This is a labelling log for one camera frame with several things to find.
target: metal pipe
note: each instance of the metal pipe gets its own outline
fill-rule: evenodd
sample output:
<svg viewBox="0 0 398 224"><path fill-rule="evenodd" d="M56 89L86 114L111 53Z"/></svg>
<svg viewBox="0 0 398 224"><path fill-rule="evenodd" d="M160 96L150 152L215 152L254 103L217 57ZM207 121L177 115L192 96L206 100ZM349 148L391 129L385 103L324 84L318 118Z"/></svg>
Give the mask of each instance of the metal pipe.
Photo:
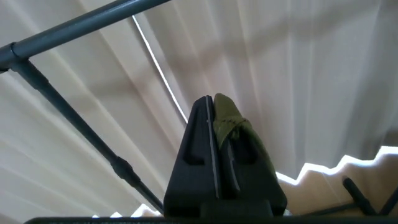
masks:
<svg viewBox="0 0 398 224"><path fill-rule="evenodd" d="M109 148L30 61L13 63L11 69L39 91L109 161L120 178L141 193L160 213L163 213L162 202L141 182L130 164Z"/></svg>
<svg viewBox="0 0 398 224"><path fill-rule="evenodd" d="M343 186L352 196L354 202L357 204L359 209L361 209L364 215L377 215L369 200L362 194L362 192L358 189L353 180L346 177L343 180Z"/></svg>
<svg viewBox="0 0 398 224"><path fill-rule="evenodd" d="M117 0L84 15L16 42L9 48L0 48L0 70L6 70L18 58L29 58L56 46L94 32L127 17L158 6L169 0Z"/></svg>
<svg viewBox="0 0 398 224"><path fill-rule="evenodd" d="M392 195L388 198L387 202L381 208L379 214L380 215L388 215L391 210L395 207L398 202L398 188L392 193Z"/></svg>
<svg viewBox="0 0 398 224"><path fill-rule="evenodd" d="M349 203L346 205L340 205L340 206L336 206L336 207L331 207L331 208L326 208L323 210L311 212L311 213L305 214L303 216L327 215L327 214L342 212L342 211L357 208L357 207L358 206L355 203Z"/></svg>

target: olive green cloth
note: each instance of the olive green cloth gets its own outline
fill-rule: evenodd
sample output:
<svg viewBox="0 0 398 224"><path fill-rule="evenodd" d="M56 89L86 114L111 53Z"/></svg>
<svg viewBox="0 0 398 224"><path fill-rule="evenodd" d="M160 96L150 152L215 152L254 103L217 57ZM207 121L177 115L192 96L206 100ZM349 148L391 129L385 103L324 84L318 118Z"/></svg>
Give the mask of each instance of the olive green cloth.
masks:
<svg viewBox="0 0 398 224"><path fill-rule="evenodd" d="M239 138L239 132L244 131L253 142L256 144L258 149L264 157L269 170L275 174L274 166L272 165L271 159L257 133L253 130L250 122L243 118L239 110L237 109L235 103L231 98L217 93L213 102L215 108L215 120L213 123L214 132L216 134L218 148L221 149L225 139L231 133L232 139Z"/></svg>

